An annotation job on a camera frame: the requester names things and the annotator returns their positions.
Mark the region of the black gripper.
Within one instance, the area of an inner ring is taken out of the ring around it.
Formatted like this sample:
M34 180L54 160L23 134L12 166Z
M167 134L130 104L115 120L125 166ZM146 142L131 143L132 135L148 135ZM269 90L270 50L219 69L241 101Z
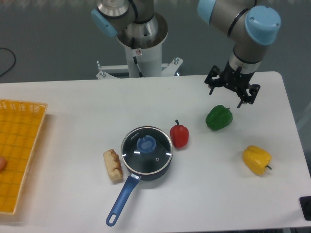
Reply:
M241 99L237 108L243 104L253 104L260 90L259 84L249 84L254 71L253 65L240 60L228 61L223 72L217 66L213 66L204 83L210 88L212 95L214 88L225 87L237 93Z

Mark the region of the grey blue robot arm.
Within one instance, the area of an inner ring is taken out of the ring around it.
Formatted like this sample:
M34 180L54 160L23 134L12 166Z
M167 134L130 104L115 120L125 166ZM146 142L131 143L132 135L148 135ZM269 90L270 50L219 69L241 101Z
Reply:
M235 92L241 104L253 104L260 86L250 80L277 37L279 14L255 0L201 0L197 12L235 42L225 68L213 66L205 83L210 89L225 87ZM91 17L102 33L123 45L130 77L168 77L182 64L179 58L162 63L168 24L154 10L152 0L100 0Z

